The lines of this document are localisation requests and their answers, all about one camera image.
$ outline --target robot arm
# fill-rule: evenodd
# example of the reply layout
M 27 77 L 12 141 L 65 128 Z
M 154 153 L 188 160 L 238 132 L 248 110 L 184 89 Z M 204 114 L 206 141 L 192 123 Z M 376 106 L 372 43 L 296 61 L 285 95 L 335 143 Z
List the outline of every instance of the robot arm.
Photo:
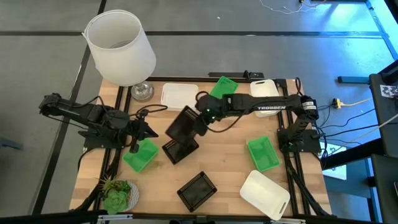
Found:
M 253 97 L 236 93 L 223 95 L 222 99 L 218 99 L 206 93 L 197 98 L 195 108 L 201 112 L 200 116 L 206 125 L 197 128 L 197 133 L 201 136 L 206 133 L 207 125 L 228 116 L 243 116 L 253 111 L 292 110 L 297 119 L 287 128 L 287 140 L 289 144 L 297 146 L 298 150 L 302 147 L 302 133 L 308 123 L 319 118 L 316 101 L 309 96 L 298 95 Z
M 127 113 L 110 106 L 72 103 L 58 93 L 44 96 L 39 108 L 44 116 L 64 116 L 89 127 L 87 131 L 79 131 L 86 138 L 85 147 L 121 149 L 125 147 L 126 136 L 130 135 L 132 143 L 128 146 L 130 152 L 136 153 L 139 148 L 137 141 L 158 137 L 144 121 L 147 110 L 140 111 L 137 119 L 130 120 Z

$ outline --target white flower pot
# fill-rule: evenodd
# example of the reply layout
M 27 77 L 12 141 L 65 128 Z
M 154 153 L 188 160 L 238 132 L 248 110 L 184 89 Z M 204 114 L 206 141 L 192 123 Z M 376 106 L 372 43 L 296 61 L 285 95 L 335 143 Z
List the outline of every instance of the white flower pot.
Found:
M 138 202 L 138 198 L 139 198 L 139 191 L 138 191 L 137 185 L 133 184 L 129 180 L 126 180 L 126 181 L 127 181 L 127 184 L 130 186 L 131 190 L 130 190 L 129 206 L 128 206 L 128 208 L 123 210 L 124 212 L 128 212 L 128 211 L 132 210 L 132 208 L 134 208 L 134 206 L 136 206 L 136 204 Z

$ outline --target black tray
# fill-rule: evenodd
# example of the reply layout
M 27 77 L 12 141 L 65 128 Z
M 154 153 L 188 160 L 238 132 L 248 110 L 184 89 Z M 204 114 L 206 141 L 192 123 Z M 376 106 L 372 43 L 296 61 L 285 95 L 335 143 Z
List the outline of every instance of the black tray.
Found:
M 172 161 L 172 164 L 180 162 L 183 158 L 187 157 L 197 148 L 199 148 L 199 145 L 193 139 L 188 142 L 188 144 L 184 145 L 171 140 L 162 146 L 163 151 L 166 153 L 170 161 Z
M 195 120 L 199 115 L 189 106 L 185 106 L 173 123 L 167 128 L 166 134 L 180 144 L 186 144 L 195 137 Z
M 217 188 L 202 171 L 178 190 L 177 194 L 188 210 L 193 212 L 216 192 Z

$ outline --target succulent plant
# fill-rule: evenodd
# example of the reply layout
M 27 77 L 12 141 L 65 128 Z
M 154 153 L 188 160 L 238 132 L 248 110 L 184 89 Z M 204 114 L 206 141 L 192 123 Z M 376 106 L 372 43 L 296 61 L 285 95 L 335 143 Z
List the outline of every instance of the succulent plant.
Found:
M 128 182 L 110 177 L 105 177 L 101 181 L 103 182 L 101 196 L 104 198 L 104 208 L 108 214 L 114 215 L 127 209 L 131 193 Z
M 114 215 L 127 209 L 128 201 L 129 198 L 127 193 L 110 189 L 108 196 L 104 200 L 104 208 L 106 211 L 108 211 L 109 215 Z
M 102 184 L 102 190 L 103 190 L 103 197 L 107 197 L 108 192 L 111 189 L 117 190 L 117 191 L 123 191 L 127 193 L 127 195 L 130 194 L 131 187 L 128 184 L 126 180 L 116 180 L 116 179 L 111 179 L 110 177 L 105 177 L 104 180 L 101 180 L 103 182 Z

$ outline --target black cable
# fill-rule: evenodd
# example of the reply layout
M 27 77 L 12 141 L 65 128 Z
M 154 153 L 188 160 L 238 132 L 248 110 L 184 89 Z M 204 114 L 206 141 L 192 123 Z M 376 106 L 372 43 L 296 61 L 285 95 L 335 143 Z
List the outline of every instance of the black cable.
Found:
M 348 144 L 356 143 L 356 144 L 362 145 L 362 144 L 359 143 L 359 142 L 347 142 L 347 141 L 343 141 L 343 140 L 340 140 L 340 139 L 327 139 L 327 140 L 329 140 L 329 141 L 341 141 L 341 142 L 343 142 L 343 143 L 348 143 Z
M 104 101 L 102 100 L 102 97 L 96 96 L 96 97 L 94 97 L 92 100 L 90 100 L 90 101 L 87 102 L 87 103 L 83 103 L 82 105 L 72 105 L 71 107 L 73 107 L 73 108 L 81 108 L 81 107 L 84 107 L 84 106 L 90 104 L 91 102 L 95 101 L 97 98 L 99 98 L 99 100 L 101 100 L 101 104 L 104 105 Z
M 330 105 L 323 105 L 318 107 L 318 111 L 329 109 Z
M 206 125 L 206 127 L 209 131 L 212 131 L 214 133 L 222 133 L 222 132 L 227 131 L 228 129 L 232 128 L 232 126 L 234 126 L 239 121 L 239 119 L 242 118 L 242 116 L 243 116 L 243 114 L 238 116 L 238 118 L 236 118 L 236 120 L 231 125 L 229 125 L 227 128 L 222 129 L 222 130 L 214 130 L 214 129 L 209 128 L 209 126 L 207 126 L 207 125 Z M 200 117 L 201 117 L 202 121 L 204 122 L 204 124 L 206 124 L 205 120 L 203 119 L 203 116 L 200 116 Z
M 157 109 L 157 110 L 148 111 L 148 113 L 155 113 L 155 112 L 167 110 L 167 109 L 169 108 L 168 106 L 166 106 L 166 105 L 161 105 L 161 104 L 146 105 L 146 106 L 143 106 L 142 108 L 139 108 L 139 109 L 137 110 L 137 112 L 135 112 L 135 113 L 133 113 L 133 114 L 129 114 L 129 116 L 137 116 L 137 115 L 140 114 L 140 112 L 142 112 L 143 109 L 146 109 L 146 108 L 151 107 L 151 106 L 159 106 L 159 107 L 163 107 L 163 108 Z
M 323 150 L 323 153 L 322 153 L 322 156 L 321 156 L 321 159 L 323 159 L 323 158 L 325 158 L 325 157 L 328 157 L 328 151 L 327 151 L 327 149 L 328 149 L 328 141 L 327 141 L 327 139 L 326 139 L 326 134 L 325 134 L 325 132 L 322 130 L 322 128 L 318 127 L 317 121 L 314 121 L 313 125 L 314 125 L 314 127 L 317 129 L 318 133 L 322 133 L 321 136 L 323 136 L 323 143 L 325 144 L 325 145 L 324 145 L 325 149 Z M 318 155 L 316 155 L 315 153 L 313 153 L 313 155 L 314 155 L 319 161 L 321 160 L 321 159 L 319 159 Z
M 296 89 L 297 89 L 297 94 L 302 96 L 303 93 L 301 92 L 301 79 L 299 77 L 296 77 L 296 79 L 294 80 L 295 84 L 296 84 Z
M 372 111 L 374 111 L 374 108 L 369 110 L 369 111 L 367 111 L 367 112 L 365 112 L 365 113 L 363 113 L 363 114 L 360 114 L 360 115 L 357 115 L 357 116 L 353 116 L 352 118 L 348 119 L 347 122 L 344 125 L 328 125 L 328 126 L 325 126 L 325 127 L 322 127 L 322 128 L 329 128 L 329 127 L 340 127 L 340 128 L 342 128 L 342 127 L 346 126 L 348 124 L 348 122 L 351 121 L 352 119 L 360 117 L 360 116 L 365 115 L 367 113 L 370 113 Z
M 94 148 L 87 149 L 87 150 L 80 156 L 79 161 L 78 161 L 78 163 L 77 163 L 77 172 L 79 172 L 79 169 L 80 169 L 80 162 L 81 162 L 81 159 L 85 156 L 85 154 L 87 154 L 88 152 L 90 152 L 90 151 L 93 150 L 93 149 L 94 149 Z
M 324 120 L 324 122 L 322 122 L 322 124 L 319 126 L 320 128 L 323 128 L 323 125 L 325 125 L 326 122 L 328 121 L 328 119 L 329 119 L 329 117 L 330 117 L 330 108 L 331 108 L 331 106 L 329 106 L 328 116 L 326 117 L 326 119 Z
M 47 116 L 47 117 L 48 117 L 48 118 L 51 118 L 51 119 L 54 119 L 54 120 L 56 120 L 56 121 L 61 121 L 61 122 L 66 123 L 66 124 L 74 125 L 74 126 L 76 126 L 76 127 L 78 127 L 78 128 L 84 129 L 84 130 L 88 130 L 88 128 L 79 126 L 79 125 L 77 125 L 77 124 L 73 124 L 73 123 L 71 123 L 71 122 L 66 122 L 66 121 L 63 121 L 63 120 L 61 120 L 61 119 L 53 118 L 53 117 L 50 117 L 50 116 Z
M 206 91 L 200 91 L 199 93 L 197 93 L 197 94 L 195 95 L 195 99 L 196 99 L 196 101 L 198 101 L 198 100 L 199 100 L 198 96 L 199 96 L 199 95 L 201 95 L 202 93 L 205 93 L 206 95 L 209 95 L 209 93 L 208 93 L 208 92 L 206 92 Z
M 351 131 L 358 131 L 358 130 L 362 130 L 362 129 L 366 129 L 366 128 L 371 128 L 371 127 L 376 127 L 376 126 L 379 126 L 379 125 L 378 125 L 378 124 L 374 124 L 374 125 L 369 125 L 369 126 L 362 127 L 362 128 L 350 129 L 350 130 L 342 131 L 342 132 L 339 132 L 339 133 L 336 133 L 336 134 L 331 134 L 331 135 L 328 135 L 328 136 L 326 136 L 326 137 L 332 137 L 332 136 L 336 136 L 336 135 L 338 135 L 338 134 L 343 134 L 343 133 L 347 133 L 347 132 L 351 132 Z

